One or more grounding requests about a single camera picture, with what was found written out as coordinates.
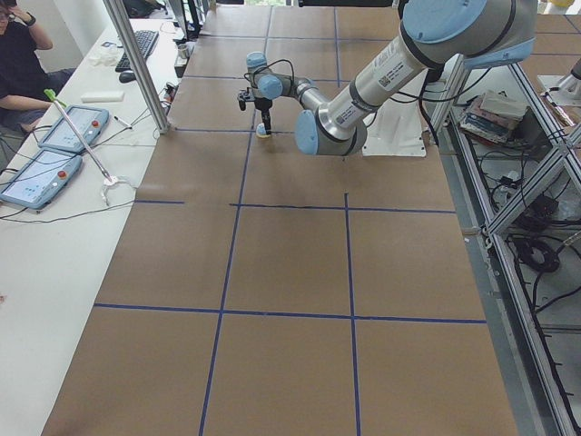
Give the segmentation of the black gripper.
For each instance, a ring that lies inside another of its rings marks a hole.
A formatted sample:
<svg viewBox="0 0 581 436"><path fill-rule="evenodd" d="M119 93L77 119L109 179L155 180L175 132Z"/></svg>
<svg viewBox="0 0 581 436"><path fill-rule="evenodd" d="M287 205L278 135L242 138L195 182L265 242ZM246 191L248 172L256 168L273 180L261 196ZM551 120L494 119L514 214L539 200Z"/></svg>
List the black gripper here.
<svg viewBox="0 0 581 436"><path fill-rule="evenodd" d="M261 112L261 122L265 125L267 133L271 134L271 115L270 109L273 106L273 101L265 97L254 97L255 108Z"/></svg>

